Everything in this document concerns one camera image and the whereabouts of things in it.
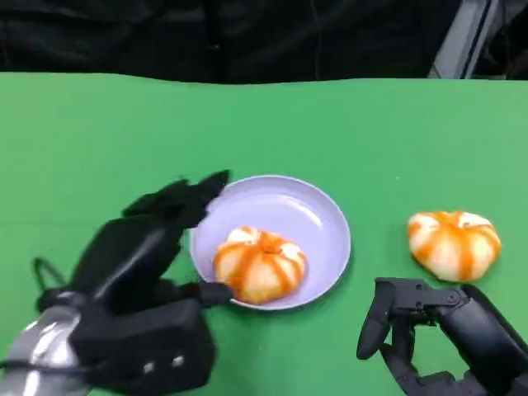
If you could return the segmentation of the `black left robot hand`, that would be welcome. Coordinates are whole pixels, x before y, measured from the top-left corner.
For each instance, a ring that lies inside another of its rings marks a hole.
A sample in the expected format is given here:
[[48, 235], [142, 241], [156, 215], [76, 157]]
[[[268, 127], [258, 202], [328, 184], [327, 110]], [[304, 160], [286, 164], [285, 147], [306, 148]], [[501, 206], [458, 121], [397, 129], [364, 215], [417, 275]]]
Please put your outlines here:
[[124, 314], [193, 295], [195, 284], [178, 287], [164, 274], [182, 249], [183, 234], [206, 217], [230, 176], [222, 170], [197, 183], [182, 178], [140, 196], [104, 223], [64, 288], [69, 303]]

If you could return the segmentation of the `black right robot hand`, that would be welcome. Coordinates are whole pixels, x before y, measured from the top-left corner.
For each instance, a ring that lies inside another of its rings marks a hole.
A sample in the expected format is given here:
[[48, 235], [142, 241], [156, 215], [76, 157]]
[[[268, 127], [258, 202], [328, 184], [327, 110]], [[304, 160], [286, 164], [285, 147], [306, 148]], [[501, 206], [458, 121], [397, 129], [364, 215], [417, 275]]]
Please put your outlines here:
[[[413, 365], [415, 328], [440, 327], [468, 365], [462, 379]], [[424, 280], [378, 277], [356, 348], [360, 360], [381, 353], [406, 395], [525, 395], [527, 345], [474, 285], [433, 288]]]

